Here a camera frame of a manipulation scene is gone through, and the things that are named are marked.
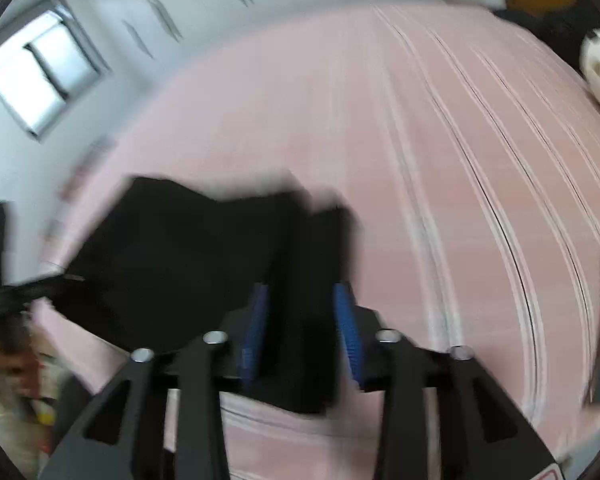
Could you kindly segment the person left hand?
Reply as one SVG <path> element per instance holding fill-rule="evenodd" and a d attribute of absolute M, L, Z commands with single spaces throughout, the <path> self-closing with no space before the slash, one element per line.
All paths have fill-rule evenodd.
<path fill-rule="evenodd" d="M 16 393 L 27 398 L 40 396 L 40 362 L 31 346 L 16 352 L 5 353 L 0 347 L 0 392 L 4 378 L 15 381 Z"/>

